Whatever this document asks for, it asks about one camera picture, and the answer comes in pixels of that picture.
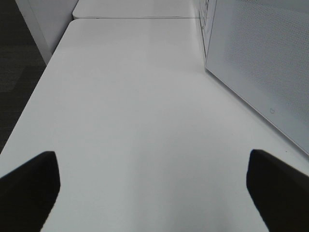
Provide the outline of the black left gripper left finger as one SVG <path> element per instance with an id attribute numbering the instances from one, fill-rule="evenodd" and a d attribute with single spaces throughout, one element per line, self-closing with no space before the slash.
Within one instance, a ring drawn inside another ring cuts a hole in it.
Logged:
<path id="1" fill-rule="evenodd" d="M 54 151 L 45 151 L 0 179 L 0 230 L 39 232 L 60 191 Z"/>

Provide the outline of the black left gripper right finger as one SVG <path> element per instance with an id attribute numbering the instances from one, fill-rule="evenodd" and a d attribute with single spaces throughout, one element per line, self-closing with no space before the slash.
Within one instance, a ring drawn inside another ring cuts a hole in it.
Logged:
<path id="1" fill-rule="evenodd" d="M 309 177 L 259 149 L 250 152 L 246 187 L 270 232 L 309 230 Z"/>

